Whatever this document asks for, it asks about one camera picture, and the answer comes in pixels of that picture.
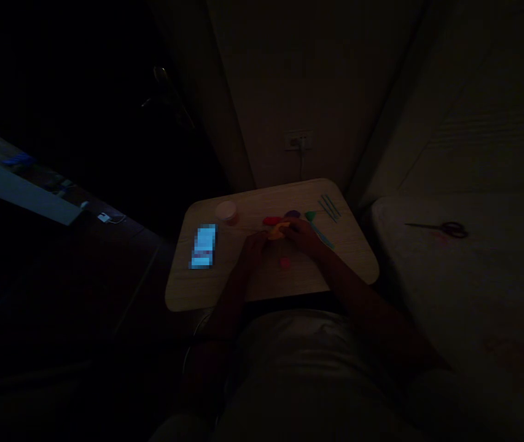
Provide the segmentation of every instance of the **hand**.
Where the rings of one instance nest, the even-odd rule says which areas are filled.
[[[281,227],[280,231],[294,241],[299,250],[310,258],[320,259],[329,255],[329,248],[319,239],[311,224],[299,218],[284,218],[280,222],[289,222],[289,227]]]
[[[267,241],[268,232],[266,231],[259,231],[249,235],[243,243],[236,267],[247,272],[251,272],[258,267],[262,262],[262,250]]]

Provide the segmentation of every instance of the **small table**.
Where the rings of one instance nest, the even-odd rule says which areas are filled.
[[[327,193],[342,217],[335,223],[321,208],[321,194]],[[236,202],[239,222],[227,226],[215,218],[214,210],[222,201]],[[316,211],[313,223],[333,243],[335,253],[367,284],[378,277],[377,260],[336,184],[328,179],[313,179],[250,192],[198,201],[186,211],[171,265],[165,302],[172,311],[213,307],[241,252],[247,235],[269,230],[262,224],[268,216],[282,217],[287,211]],[[214,265],[210,269],[188,269],[194,235],[200,224],[219,225]],[[291,268],[280,268],[280,256],[291,261]],[[328,286],[315,263],[286,239],[269,241],[264,260],[249,283],[248,301],[281,298],[303,293],[323,292]]]

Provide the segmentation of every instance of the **white bedsheet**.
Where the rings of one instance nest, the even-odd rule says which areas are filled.
[[[524,193],[385,197],[371,218],[418,325],[498,431],[524,440]],[[449,221],[468,238],[404,225]]]

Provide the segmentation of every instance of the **jar lid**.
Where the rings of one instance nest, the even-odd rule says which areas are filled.
[[[214,211],[216,217],[222,221],[230,220],[237,213],[237,204],[233,201],[223,201]]]

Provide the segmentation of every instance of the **scissors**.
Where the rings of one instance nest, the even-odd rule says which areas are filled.
[[[451,236],[452,238],[466,238],[467,236],[469,236],[469,233],[464,229],[464,226],[456,222],[444,223],[439,226],[430,226],[430,225],[425,225],[425,224],[411,224],[411,223],[405,223],[405,225],[408,225],[411,227],[422,227],[422,228],[430,228],[434,230],[442,230],[446,235]]]

